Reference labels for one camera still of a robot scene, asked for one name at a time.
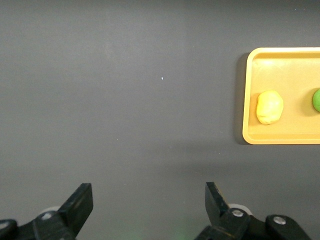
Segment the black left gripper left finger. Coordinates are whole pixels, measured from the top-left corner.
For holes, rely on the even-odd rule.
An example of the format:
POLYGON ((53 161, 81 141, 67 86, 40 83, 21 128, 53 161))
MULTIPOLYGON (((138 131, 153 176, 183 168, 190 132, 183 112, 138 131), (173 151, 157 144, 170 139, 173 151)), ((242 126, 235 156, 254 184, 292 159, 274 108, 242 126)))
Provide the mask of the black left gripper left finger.
POLYGON ((75 240, 93 210, 91 183, 82 183, 57 209, 47 210, 24 225, 0 221, 2 240, 75 240))

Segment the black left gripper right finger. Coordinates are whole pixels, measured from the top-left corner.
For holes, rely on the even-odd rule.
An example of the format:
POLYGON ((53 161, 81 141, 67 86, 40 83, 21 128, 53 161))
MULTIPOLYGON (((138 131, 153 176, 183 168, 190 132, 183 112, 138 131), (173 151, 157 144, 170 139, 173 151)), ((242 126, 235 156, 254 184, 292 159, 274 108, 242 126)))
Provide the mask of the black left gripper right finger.
POLYGON ((268 215, 264 221, 239 204, 228 204, 214 182, 205 185, 205 209, 210 221, 197 240, 309 240, 292 218, 268 215))

